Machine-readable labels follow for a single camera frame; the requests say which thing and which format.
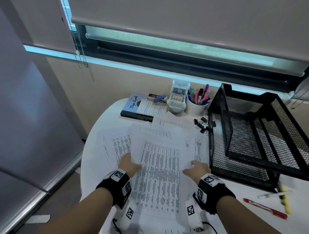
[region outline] floor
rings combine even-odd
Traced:
[[[34,215],[50,215],[50,219],[52,219],[79,203],[82,193],[80,189],[80,174],[77,172],[73,172]],[[40,225],[42,224],[24,224],[16,234],[32,234]]]

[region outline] table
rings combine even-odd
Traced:
[[[100,167],[100,163],[104,163],[103,161],[100,161],[99,158],[94,158],[92,154],[92,149],[96,144],[97,132],[101,129],[127,127],[131,126],[132,123],[144,122],[142,120],[130,119],[120,116],[120,112],[127,100],[127,98],[121,99],[112,104],[99,117],[89,133],[83,151],[81,163],[81,200],[88,196],[102,179],[100,176],[93,173],[93,171],[95,171],[94,168],[98,169]],[[309,194],[309,182],[284,175],[281,175],[280,180],[287,189],[293,191],[292,197],[289,199],[293,214],[289,215],[288,220],[275,217],[271,213],[252,205],[248,205],[246,203],[244,205],[282,233],[308,233],[309,202],[307,196]],[[242,198],[248,198],[265,206],[284,212],[283,206],[280,204],[278,198],[258,199],[256,197],[257,195],[266,194],[267,192],[232,181],[224,181],[227,187],[229,187],[235,193],[239,200],[242,200]],[[215,227],[218,233],[226,233],[217,215],[207,214],[207,219],[208,222],[210,222]],[[207,231],[208,233],[214,233],[211,228],[209,228]]]

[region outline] metal baseboard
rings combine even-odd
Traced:
[[[62,170],[54,176],[45,186],[48,191],[38,192],[28,201],[0,230],[0,234],[13,234],[24,222],[57,190],[57,188],[79,167],[82,160],[83,150],[79,152]]]

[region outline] paper with colored lines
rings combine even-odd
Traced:
[[[153,105],[152,101],[142,99],[136,113],[140,115],[155,116],[155,115],[163,115],[167,111],[168,111],[168,105],[166,106]]]

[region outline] forearm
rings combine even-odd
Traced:
[[[49,221],[36,234],[97,234],[113,204],[111,193],[98,188],[64,215]]]
[[[222,197],[216,208],[228,234],[280,234],[231,196]]]

